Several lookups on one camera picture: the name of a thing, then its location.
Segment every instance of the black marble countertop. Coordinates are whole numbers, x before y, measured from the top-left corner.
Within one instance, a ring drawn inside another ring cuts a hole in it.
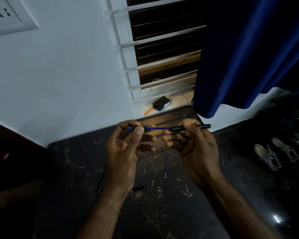
[[[142,125],[177,125],[184,118],[199,120],[191,106],[139,120]],[[115,126],[50,144],[55,154],[41,189],[35,219],[35,238],[74,238],[96,199],[105,172],[105,143]],[[229,238],[204,194],[185,172],[180,156],[157,136],[156,152],[137,162],[135,185],[144,189],[128,194],[113,238]],[[169,154],[164,178],[166,153]],[[220,149],[220,167],[229,182],[271,225],[272,207],[257,188],[246,187],[241,174]]]

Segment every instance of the curtain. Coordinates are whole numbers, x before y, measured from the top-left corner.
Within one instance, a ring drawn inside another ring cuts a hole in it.
[[[250,107],[273,87],[299,91],[299,0],[210,0],[194,109]]]

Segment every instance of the right hand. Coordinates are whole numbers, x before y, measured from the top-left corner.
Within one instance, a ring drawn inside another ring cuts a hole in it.
[[[184,119],[178,125],[183,125],[186,131],[163,131],[162,141],[167,147],[174,147],[182,158],[184,167],[198,187],[223,177],[218,163],[218,148],[216,139],[207,129],[201,130],[195,125],[196,119]]]

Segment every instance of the small black device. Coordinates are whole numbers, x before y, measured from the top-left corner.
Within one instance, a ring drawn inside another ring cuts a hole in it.
[[[159,111],[163,110],[163,108],[167,107],[171,104],[171,100],[166,98],[165,96],[159,98],[157,101],[153,102],[153,107]]]

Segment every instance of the left hand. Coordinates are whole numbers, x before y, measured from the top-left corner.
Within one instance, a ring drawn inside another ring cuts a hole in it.
[[[120,137],[128,126],[137,126],[133,132]],[[106,143],[107,151],[107,185],[118,193],[126,195],[134,185],[137,157],[145,151],[155,152],[156,148],[148,145],[138,145],[140,141],[154,142],[155,136],[144,134],[144,128],[138,121],[120,122]]]

